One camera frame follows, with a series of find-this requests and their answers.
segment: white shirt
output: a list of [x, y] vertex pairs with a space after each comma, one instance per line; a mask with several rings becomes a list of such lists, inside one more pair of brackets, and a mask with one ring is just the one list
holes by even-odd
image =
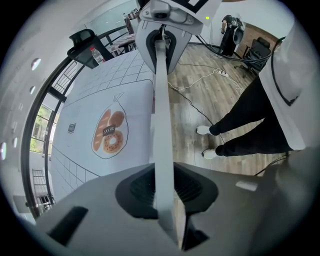
[[320, 69], [319, 56], [303, 27], [295, 20], [289, 34], [259, 73], [262, 86], [279, 121], [288, 145], [293, 150], [320, 145]]

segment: person in background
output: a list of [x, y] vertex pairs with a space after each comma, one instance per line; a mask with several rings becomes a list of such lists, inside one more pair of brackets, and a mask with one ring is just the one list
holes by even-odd
[[234, 42], [234, 33], [236, 29], [241, 30], [243, 32], [243, 23], [241, 22], [240, 18], [232, 17], [229, 14], [224, 16], [222, 19], [221, 28], [221, 34], [223, 34], [223, 38], [220, 44], [220, 54], [226, 56], [232, 56], [234, 54], [236, 48], [236, 44]]
[[246, 134], [203, 151], [205, 159], [279, 154], [320, 143], [316, 129], [320, 125], [317, 97], [320, 64], [312, 42], [298, 21], [295, 20], [274, 52], [274, 76], [271, 59], [229, 113], [212, 126], [198, 126], [196, 132], [218, 136], [251, 122], [263, 121]]

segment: bagel illustration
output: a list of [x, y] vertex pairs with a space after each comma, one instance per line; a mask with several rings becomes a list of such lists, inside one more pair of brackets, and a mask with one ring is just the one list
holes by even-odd
[[93, 133], [92, 151], [102, 159], [119, 154], [128, 141], [127, 116], [118, 101], [123, 94], [114, 96], [113, 103], [102, 113]]

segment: railing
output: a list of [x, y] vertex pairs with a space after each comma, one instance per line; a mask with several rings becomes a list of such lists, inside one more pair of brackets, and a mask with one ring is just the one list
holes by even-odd
[[59, 93], [63, 94], [72, 80], [72, 78], [77, 73], [77, 65], [78, 63], [74, 60], [72, 61], [68, 67], [63, 71], [58, 80], [53, 84], [53, 88], [55, 88]]
[[46, 177], [43, 170], [32, 169], [34, 197], [36, 202], [36, 208], [39, 214], [42, 215], [47, 210], [51, 209], [52, 203], [49, 198]]
[[[109, 43], [106, 44], [105, 47], [109, 45], [113, 45], [113, 42], [115, 40], [124, 36], [128, 32], [118, 36], [114, 40], [111, 40], [109, 35], [119, 30], [123, 30], [125, 28], [127, 27], [121, 26], [121, 27], [112, 29], [110, 31], [107, 31], [101, 35], [98, 35], [98, 37], [99, 39], [103, 39], [104, 37], [107, 38]], [[65, 97], [71, 84], [76, 79], [78, 74], [82, 71], [82, 69], [85, 67], [83, 65], [79, 70], [77, 70], [77, 65], [78, 65], [77, 62], [73, 61], [70, 57], [66, 57], [56, 67], [56, 69], [51, 73], [51, 75], [45, 81], [45, 83], [41, 87], [40, 92], [36, 96], [25, 123], [22, 142], [21, 142], [21, 174], [22, 174], [22, 182], [23, 182], [26, 202], [35, 219], [39, 217], [43, 212], [50, 209], [51, 205], [55, 203], [53, 199], [53, 195], [51, 193], [50, 182], [49, 182], [48, 151], [49, 151], [49, 140], [50, 140], [51, 130], [52, 130], [53, 123], [54, 123], [56, 114], [58, 112], [58, 109], [62, 103], [62, 100], [60, 99], [58, 101], [55, 107], [55, 110], [52, 113], [52, 115], [50, 115], [50, 118], [47, 124], [47, 133], [45, 137], [45, 147], [44, 147], [44, 179], [45, 179], [45, 186], [47, 191], [47, 194], [45, 197], [42, 197], [42, 196], [39, 197], [36, 194], [34, 194], [32, 184], [31, 184], [29, 151], [30, 151], [30, 138], [32, 137], [34, 123], [35, 123], [39, 108], [51, 87], [56, 89], [60, 94], [62, 94], [62, 96]]]

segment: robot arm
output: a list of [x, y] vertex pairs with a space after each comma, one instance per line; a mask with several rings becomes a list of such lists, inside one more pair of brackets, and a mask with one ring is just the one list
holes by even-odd
[[135, 43], [148, 67], [156, 72], [155, 41], [170, 39], [166, 50], [167, 73], [171, 73], [192, 35], [201, 34], [222, 0], [151, 0], [140, 13]]

